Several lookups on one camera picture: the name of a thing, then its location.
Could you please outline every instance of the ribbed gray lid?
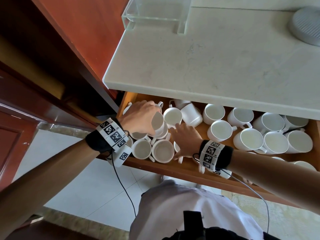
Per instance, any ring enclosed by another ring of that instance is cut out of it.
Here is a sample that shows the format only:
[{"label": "ribbed gray lid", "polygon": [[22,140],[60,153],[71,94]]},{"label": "ribbed gray lid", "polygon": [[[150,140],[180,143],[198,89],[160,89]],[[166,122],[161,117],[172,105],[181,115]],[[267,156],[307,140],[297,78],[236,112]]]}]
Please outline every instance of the ribbed gray lid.
[{"label": "ribbed gray lid", "polygon": [[291,33],[305,43],[320,46],[320,7],[304,7],[289,22]]}]

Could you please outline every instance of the marble countertop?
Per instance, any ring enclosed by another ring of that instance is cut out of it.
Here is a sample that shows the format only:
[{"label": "marble countertop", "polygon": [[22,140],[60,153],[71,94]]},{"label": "marble countertop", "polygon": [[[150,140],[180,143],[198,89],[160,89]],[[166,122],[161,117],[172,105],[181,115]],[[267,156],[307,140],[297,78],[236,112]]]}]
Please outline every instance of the marble countertop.
[{"label": "marble countertop", "polygon": [[289,33],[292,12],[192,7],[186,35],[136,24],[110,89],[320,120],[320,47]]}]

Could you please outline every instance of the forearm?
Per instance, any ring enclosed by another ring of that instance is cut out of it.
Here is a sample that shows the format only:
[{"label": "forearm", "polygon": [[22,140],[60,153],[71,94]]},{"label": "forearm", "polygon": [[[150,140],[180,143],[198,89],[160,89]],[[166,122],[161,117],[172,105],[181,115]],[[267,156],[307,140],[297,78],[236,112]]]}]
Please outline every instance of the forearm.
[{"label": "forearm", "polygon": [[227,169],[274,195],[320,214],[319,172],[239,150],[234,150]]},{"label": "forearm", "polygon": [[0,192],[0,239],[68,185],[95,157],[85,140],[66,148]]}]

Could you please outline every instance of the wooden drawer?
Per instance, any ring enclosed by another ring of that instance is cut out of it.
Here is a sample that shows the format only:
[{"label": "wooden drawer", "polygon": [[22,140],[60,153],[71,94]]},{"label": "wooden drawer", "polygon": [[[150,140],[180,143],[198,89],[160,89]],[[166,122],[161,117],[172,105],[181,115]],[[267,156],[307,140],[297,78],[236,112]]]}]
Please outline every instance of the wooden drawer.
[{"label": "wooden drawer", "polygon": [[[163,102],[162,111],[165,111],[169,107],[169,100],[171,100],[171,98],[126,92],[123,97],[122,103],[120,105],[117,117],[122,115],[123,110],[126,108],[129,102],[134,103],[136,101],[142,101],[142,100],[147,100],[147,101],[153,100],[155,103],[162,101]],[[194,102],[194,105],[197,108],[199,108],[201,112],[204,110],[206,106],[206,104],[204,103],[197,103],[197,102]],[[225,106],[225,109],[226,109],[226,115],[223,118],[223,120],[227,120],[227,115],[232,110],[231,107],[226,107],[226,106]],[[255,118],[259,117],[261,114],[262,112],[254,111]],[[208,128],[209,128],[209,125],[205,123],[201,123],[196,127],[197,131],[200,133],[203,139],[209,139],[207,136]],[[299,161],[299,160],[306,161],[312,164],[318,171],[320,171],[319,128],[320,128],[320,121],[316,121],[316,120],[310,120],[308,125],[305,128],[306,133],[311,136],[314,143],[314,147],[312,151],[308,153],[299,153],[299,154],[279,154],[276,156],[281,157],[288,162]],[[222,143],[225,145],[234,147],[233,137],[239,131],[241,131],[241,129],[234,131],[232,136],[229,139],[223,141]],[[182,164],[179,164],[178,161],[170,161],[167,164],[162,164],[158,162],[152,162],[149,159],[140,160],[134,157],[129,157],[124,162],[124,165],[257,198],[257,195],[254,194],[254,192],[252,192],[245,185],[236,181],[233,178],[225,179],[207,170],[205,171],[204,174],[199,173],[198,165],[195,164],[194,161],[191,160],[190,158],[184,158]],[[239,177],[234,173],[233,173],[233,176],[241,179],[241,177]],[[266,200],[293,206],[292,203],[289,203],[286,200],[283,200],[267,192],[266,190],[263,190],[259,186],[253,185],[251,187],[256,192],[258,192],[262,197],[264,197],[264,199]]]}]

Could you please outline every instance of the wooden cabinet door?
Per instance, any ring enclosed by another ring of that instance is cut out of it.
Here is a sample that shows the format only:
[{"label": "wooden cabinet door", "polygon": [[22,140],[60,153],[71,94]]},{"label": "wooden cabinet door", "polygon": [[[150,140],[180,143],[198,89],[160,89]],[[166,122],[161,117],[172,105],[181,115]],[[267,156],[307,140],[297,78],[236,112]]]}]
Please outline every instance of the wooden cabinet door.
[{"label": "wooden cabinet door", "polygon": [[37,124],[0,111],[0,190],[11,184]]}]

